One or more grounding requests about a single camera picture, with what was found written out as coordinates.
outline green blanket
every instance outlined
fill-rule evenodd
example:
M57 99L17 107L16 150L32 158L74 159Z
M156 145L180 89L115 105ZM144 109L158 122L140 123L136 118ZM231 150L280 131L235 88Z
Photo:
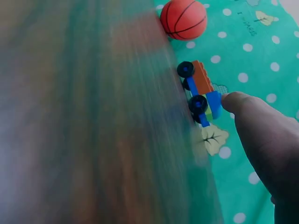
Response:
M157 12L166 0L156 0ZM178 63L203 62L215 89L243 91L299 119L299 21L291 0L204 0L208 25L189 41L171 41ZM247 160L234 115L202 129L226 224L272 224L270 194Z

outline orange ball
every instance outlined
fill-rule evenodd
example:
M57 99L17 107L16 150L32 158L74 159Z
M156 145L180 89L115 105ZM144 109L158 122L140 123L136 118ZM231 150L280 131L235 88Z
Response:
M206 9L198 1L171 0L163 7L160 20L171 38L192 40L206 30Z

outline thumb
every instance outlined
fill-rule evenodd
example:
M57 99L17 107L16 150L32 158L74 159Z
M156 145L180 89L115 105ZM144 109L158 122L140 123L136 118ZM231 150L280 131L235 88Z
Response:
M240 112L244 102L249 99L251 96L243 92L232 92L230 94L222 95L221 103L225 110L236 114Z

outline toy wheel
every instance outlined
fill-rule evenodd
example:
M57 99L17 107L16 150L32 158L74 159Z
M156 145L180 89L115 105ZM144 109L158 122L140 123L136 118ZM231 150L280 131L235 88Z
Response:
M202 95L194 96L189 101L189 109L194 115L199 115L207 110L207 100Z
M191 62L182 62L178 65L177 72L182 78L189 78L194 74L194 66Z
M183 88L190 91L190 87L186 78L183 80Z
M193 115L192 115L192 118L193 118L193 120L194 120L196 123L199 123L199 124L201 124L201 122L200 122L200 119L199 119L199 116L198 116L198 115L195 115L195 114L193 114Z

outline toy car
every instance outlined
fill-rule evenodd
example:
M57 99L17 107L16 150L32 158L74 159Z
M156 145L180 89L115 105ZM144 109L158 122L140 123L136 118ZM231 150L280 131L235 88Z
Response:
M191 92L189 109L193 119L203 127L221 114L221 94L215 91L204 66L199 61L182 62L177 72L183 80L183 87Z

